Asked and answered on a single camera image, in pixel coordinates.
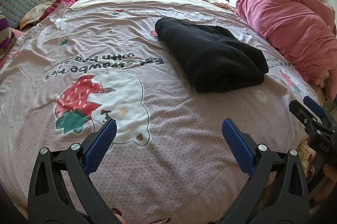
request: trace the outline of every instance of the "folded black garment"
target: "folded black garment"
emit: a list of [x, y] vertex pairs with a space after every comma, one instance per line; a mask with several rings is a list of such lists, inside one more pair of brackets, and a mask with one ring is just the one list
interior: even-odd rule
[[163, 18], [155, 29], [200, 93], [258, 85], [268, 73], [262, 51], [238, 41], [223, 27]]

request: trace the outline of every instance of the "pink blanket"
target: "pink blanket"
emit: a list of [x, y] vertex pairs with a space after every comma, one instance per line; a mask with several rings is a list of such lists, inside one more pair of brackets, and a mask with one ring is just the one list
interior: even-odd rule
[[319, 0], [238, 0], [237, 15], [275, 47], [303, 79], [325, 80], [326, 97], [337, 94], [335, 11]]

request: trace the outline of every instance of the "fingernail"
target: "fingernail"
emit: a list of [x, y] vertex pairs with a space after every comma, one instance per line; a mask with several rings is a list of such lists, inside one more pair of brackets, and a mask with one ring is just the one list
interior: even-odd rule
[[117, 208], [111, 208], [112, 212], [119, 215], [119, 216], [122, 216], [122, 213], [120, 210], [118, 210]]
[[313, 176], [314, 172], [312, 169], [308, 171], [308, 178], [311, 178]]

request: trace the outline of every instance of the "bedsheet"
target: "bedsheet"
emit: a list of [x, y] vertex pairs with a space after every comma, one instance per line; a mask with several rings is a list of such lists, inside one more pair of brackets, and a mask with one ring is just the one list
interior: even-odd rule
[[[154, 25], [163, 17], [227, 28], [262, 50], [265, 81], [197, 93], [158, 40]], [[201, 0], [61, 4], [17, 44], [0, 71], [0, 179], [23, 205], [38, 151], [82, 142], [109, 116], [117, 135], [90, 175], [109, 207], [128, 224], [164, 217], [173, 224], [216, 221], [247, 180], [222, 137], [222, 121], [230, 117], [257, 143], [286, 152], [306, 136], [290, 101], [306, 95], [317, 101], [266, 40], [231, 11]], [[209, 58], [200, 62], [208, 65]], [[68, 176], [65, 182], [83, 210]]]

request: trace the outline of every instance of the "cartoon bear print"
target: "cartoon bear print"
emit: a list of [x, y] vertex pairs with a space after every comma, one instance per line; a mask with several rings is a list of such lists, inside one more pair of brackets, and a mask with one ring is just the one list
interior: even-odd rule
[[84, 75], [59, 98], [55, 109], [56, 128], [64, 134], [81, 133], [91, 122], [98, 131], [106, 120], [116, 120], [113, 147], [134, 145], [146, 148], [151, 141], [149, 114], [142, 104], [143, 86], [130, 72], [109, 71]]

